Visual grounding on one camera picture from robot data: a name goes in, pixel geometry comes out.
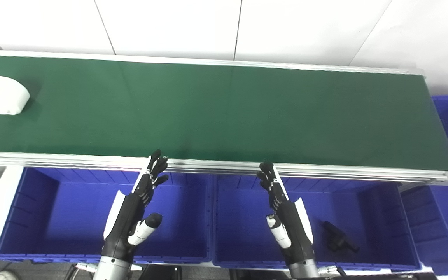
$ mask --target white wall tile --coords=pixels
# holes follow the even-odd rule
[[[240,0],[96,0],[117,54],[232,59]]]
[[[243,0],[236,60],[348,65],[390,0]]]
[[[94,0],[0,0],[0,47],[113,53]]]
[[[448,94],[448,1],[393,0],[350,65],[424,69]]]

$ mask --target robotic hand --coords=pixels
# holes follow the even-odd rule
[[[149,156],[149,163],[139,173],[129,195],[117,193],[103,233],[105,246],[94,280],[126,280],[137,245],[162,222],[162,215],[158,213],[142,220],[155,188],[169,179],[168,175],[158,177],[167,168],[167,157],[160,157],[161,153],[157,149]]]
[[[292,278],[319,277],[312,247],[313,235],[302,198],[290,201],[276,167],[269,161],[260,163],[257,177],[269,193],[269,205],[274,214],[267,224],[281,247]]]

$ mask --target gray floor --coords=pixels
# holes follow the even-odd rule
[[[33,264],[31,262],[0,261],[0,271],[8,270],[18,275],[20,280],[63,280],[70,263]],[[229,280],[229,270],[221,268],[203,268],[198,266],[183,266],[183,280]],[[140,271],[133,271],[131,280],[137,280]],[[86,271],[80,271],[75,280],[91,280]]]

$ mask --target white object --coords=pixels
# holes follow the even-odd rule
[[[143,164],[142,170],[139,172],[139,175],[137,176],[137,179],[136,179],[136,182],[134,183],[134,186],[132,186],[131,193],[134,193],[134,191],[136,190],[137,185],[139,184],[139,181],[141,181],[141,178],[143,177],[143,175],[150,173],[150,172],[148,172],[148,165],[150,164],[150,161],[151,161],[151,156],[148,156],[146,158],[146,162]]]
[[[29,100],[27,89],[12,78],[0,76],[0,114],[19,114]]]
[[[103,239],[106,239],[114,228],[114,224],[117,220],[117,217],[119,216],[119,212],[121,211],[124,198],[126,198],[126,196],[121,191],[117,191],[117,195],[115,195],[114,202],[112,204],[112,207],[110,208],[110,213],[108,214],[105,230],[103,231]]]
[[[295,202],[295,207],[297,208],[298,216],[300,217],[300,221],[302,222],[307,238],[309,238],[311,243],[314,244],[314,234],[312,233],[311,222],[309,221],[309,216],[307,216],[304,201],[301,197]]]
[[[274,179],[274,182],[277,182],[281,185],[281,189],[283,190],[283,193],[285,194],[286,200],[290,200],[288,198],[288,193],[286,193],[285,185],[283,184],[283,180],[281,180],[281,176],[279,176],[279,172],[276,169],[275,165],[272,165],[272,170],[274,171],[274,174],[276,175],[276,178]]]
[[[134,246],[139,245],[141,242],[145,241],[156,228],[150,227],[146,224],[146,221],[137,222],[136,229],[134,233],[128,237],[128,243]]]
[[[98,270],[98,266],[96,264],[88,264],[85,262],[77,262],[75,267],[77,267],[80,270],[85,270],[90,273],[96,273],[96,271]]]
[[[276,224],[276,219],[269,216],[266,219],[267,225],[271,229],[272,235],[274,235],[279,246],[283,249],[289,248],[291,246],[291,239],[288,237],[285,226],[281,224],[279,227],[273,227]]]
[[[137,265],[135,265],[135,264],[133,264],[132,266],[131,266],[131,271],[142,271],[143,270],[143,267],[142,266],[137,266]]]
[[[0,280],[18,280],[18,277],[10,271],[3,270],[0,272]]]

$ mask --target cable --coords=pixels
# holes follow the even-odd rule
[[[75,267],[74,264],[71,264],[69,270],[67,271],[67,274],[65,275],[64,280],[70,280],[70,278],[72,277],[72,275],[75,273],[76,270],[77,267]]]
[[[338,273],[340,273],[341,276],[347,276],[347,273],[345,273],[345,271],[343,270],[343,268],[341,268],[341,266],[337,266],[336,271],[338,271]]]
[[[75,272],[73,273],[71,280],[75,280],[75,276],[77,276],[77,273],[79,273],[79,269],[75,269]]]

